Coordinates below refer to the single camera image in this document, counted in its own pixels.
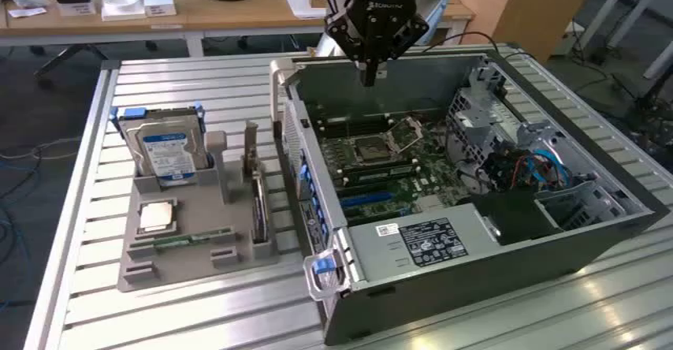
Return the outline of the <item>black Nvidia graphics card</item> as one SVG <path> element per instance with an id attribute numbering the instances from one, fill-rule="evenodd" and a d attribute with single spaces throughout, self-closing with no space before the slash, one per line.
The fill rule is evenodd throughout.
<path id="1" fill-rule="evenodd" d="M 269 213 L 263 171 L 257 157 L 257 127 L 246 121 L 243 129 L 242 174 L 251 186 L 251 242 L 261 244 L 269 240 Z"/>

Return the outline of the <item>white paper stack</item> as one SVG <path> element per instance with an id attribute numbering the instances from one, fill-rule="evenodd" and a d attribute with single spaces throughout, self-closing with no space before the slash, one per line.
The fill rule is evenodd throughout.
<path id="1" fill-rule="evenodd" d="M 311 0 L 286 0 L 291 14 L 301 20 L 321 19 L 326 15 L 326 8 L 314 7 Z"/>

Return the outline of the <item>metal socket cover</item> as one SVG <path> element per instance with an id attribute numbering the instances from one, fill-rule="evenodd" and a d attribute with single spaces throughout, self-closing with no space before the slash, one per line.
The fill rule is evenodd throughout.
<path id="1" fill-rule="evenodd" d="M 423 136 L 419 121 L 407 116 L 386 131 L 386 143 L 390 149 L 399 154 Z"/>

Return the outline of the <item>wooden cabinet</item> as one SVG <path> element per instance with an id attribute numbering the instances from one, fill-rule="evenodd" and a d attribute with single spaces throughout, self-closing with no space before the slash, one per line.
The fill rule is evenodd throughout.
<path id="1" fill-rule="evenodd" d="M 515 43 L 543 62 L 585 0 L 458 0 L 473 12 L 462 44 Z"/>

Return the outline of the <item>perforated metal drive cage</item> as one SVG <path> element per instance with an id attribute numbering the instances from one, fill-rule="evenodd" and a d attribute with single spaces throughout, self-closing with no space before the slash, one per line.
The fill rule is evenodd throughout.
<path id="1" fill-rule="evenodd" d="M 470 64 L 446 111 L 447 149 L 481 164 L 493 153 L 530 146 L 527 122 L 507 101 L 506 75 L 483 56 Z"/>

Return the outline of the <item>CPU socket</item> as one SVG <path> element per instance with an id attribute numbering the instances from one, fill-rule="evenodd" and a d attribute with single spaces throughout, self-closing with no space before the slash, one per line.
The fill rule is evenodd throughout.
<path id="1" fill-rule="evenodd" d="M 382 162 L 393 158 L 391 150 L 381 136 L 365 136 L 354 139 L 354 151 L 357 160 L 367 162 Z"/>

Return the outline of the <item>green motherboard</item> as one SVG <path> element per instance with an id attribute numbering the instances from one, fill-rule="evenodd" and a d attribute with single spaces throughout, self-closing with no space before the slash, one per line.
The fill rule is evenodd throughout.
<path id="1" fill-rule="evenodd" d="M 365 136 L 327 139 L 317 135 L 318 147 L 326 163 L 326 170 L 334 185 L 338 202 L 342 198 L 373 192 L 390 192 L 394 195 L 385 202 L 358 207 L 341 207 L 349 226 L 363 225 L 421 213 L 415 208 L 415 200 L 425 195 L 437 195 L 445 207 L 451 207 L 471 193 L 461 180 L 458 168 L 446 156 L 446 148 L 441 144 L 441 141 L 446 139 L 446 135 L 443 134 L 446 126 L 442 120 L 433 116 L 429 111 L 410 111 L 397 116 L 385 115 L 389 117 L 387 123 L 390 128 L 405 117 L 410 116 L 415 118 L 421 123 L 423 134 L 422 138 L 399 154 L 391 151 L 393 158 L 390 160 L 367 163 L 357 160 L 353 147 L 354 139 Z M 381 136 L 386 141 L 385 132 L 366 136 Z M 393 181 L 354 186 L 343 186 L 341 184 L 343 173 L 385 166 L 414 166 L 415 172 L 409 177 Z"/>

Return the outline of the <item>flat white box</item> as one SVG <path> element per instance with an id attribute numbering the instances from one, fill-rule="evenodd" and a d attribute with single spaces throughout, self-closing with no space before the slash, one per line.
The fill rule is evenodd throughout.
<path id="1" fill-rule="evenodd" d="M 101 9 L 102 21 L 137 20 L 146 17 L 145 9 L 140 2 L 128 6 L 104 4 Z"/>

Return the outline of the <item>silver chipset heatsink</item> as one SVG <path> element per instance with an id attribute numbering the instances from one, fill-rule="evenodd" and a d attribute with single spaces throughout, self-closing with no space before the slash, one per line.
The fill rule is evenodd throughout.
<path id="1" fill-rule="evenodd" d="M 415 208 L 418 212 L 439 210 L 443 207 L 445 204 L 442 203 L 437 195 L 425 195 L 415 200 Z"/>

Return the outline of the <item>hard disk with blue caddy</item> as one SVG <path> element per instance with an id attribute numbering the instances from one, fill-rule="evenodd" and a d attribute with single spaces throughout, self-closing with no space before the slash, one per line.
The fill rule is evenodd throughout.
<path id="1" fill-rule="evenodd" d="M 136 175 L 156 177 L 162 187 L 186 184 L 211 167 L 205 146 L 201 104 L 174 109 L 110 108 L 108 120 L 126 144 Z"/>

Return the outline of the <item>white box with black top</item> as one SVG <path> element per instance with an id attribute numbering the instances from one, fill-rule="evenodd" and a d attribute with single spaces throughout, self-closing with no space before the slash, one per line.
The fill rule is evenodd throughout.
<path id="1" fill-rule="evenodd" d="M 97 13 L 93 0 L 54 0 L 64 17 L 86 16 Z"/>

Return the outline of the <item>wooden desk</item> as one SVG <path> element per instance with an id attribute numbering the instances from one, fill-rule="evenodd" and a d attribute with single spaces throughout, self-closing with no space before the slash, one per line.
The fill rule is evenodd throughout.
<path id="1" fill-rule="evenodd" d="M 12 2 L 0 3 L 0 46 L 54 45 L 180 39 L 190 50 L 199 39 L 237 35 L 319 33 L 322 19 L 299 19 L 286 0 L 174 0 L 173 16 L 105 22 L 98 14 L 61 16 L 50 4 L 44 14 L 12 18 Z"/>

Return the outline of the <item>grey power supply unit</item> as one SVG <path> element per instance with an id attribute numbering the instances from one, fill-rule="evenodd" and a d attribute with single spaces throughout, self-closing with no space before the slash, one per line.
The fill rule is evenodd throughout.
<path id="1" fill-rule="evenodd" d="M 358 277 L 382 283 L 497 252 L 473 204 L 421 212 L 347 229 Z"/>

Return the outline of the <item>silver CPU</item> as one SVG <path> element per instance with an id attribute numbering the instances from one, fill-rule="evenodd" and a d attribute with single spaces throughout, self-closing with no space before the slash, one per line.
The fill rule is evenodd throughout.
<path id="1" fill-rule="evenodd" d="M 172 224 L 172 204 L 169 202 L 149 203 L 142 206 L 140 213 L 138 231 L 156 232 Z"/>

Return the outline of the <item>black open PC case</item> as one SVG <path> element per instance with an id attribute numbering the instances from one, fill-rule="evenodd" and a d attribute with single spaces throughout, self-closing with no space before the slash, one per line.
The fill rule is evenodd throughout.
<path id="1" fill-rule="evenodd" d="M 493 153 L 478 165 L 447 149 L 446 111 L 469 68 L 483 56 L 506 75 L 506 97 L 527 122 L 530 146 Z M 323 340 L 351 344 L 381 331 L 578 272 L 609 248 L 649 229 L 670 212 L 654 186 L 669 176 L 638 176 L 638 152 L 571 91 L 521 54 L 453 47 L 406 54 L 385 76 L 362 86 L 342 57 L 281 58 L 271 63 L 271 97 L 283 98 L 275 119 L 277 148 L 290 210 L 302 235 L 303 274 L 317 303 Z M 445 123 L 446 156 L 470 197 L 489 192 L 558 191 L 594 181 L 622 205 L 623 218 L 534 240 L 501 245 L 475 260 L 382 283 L 358 277 L 345 215 L 317 142 L 319 116 L 429 111 Z"/>

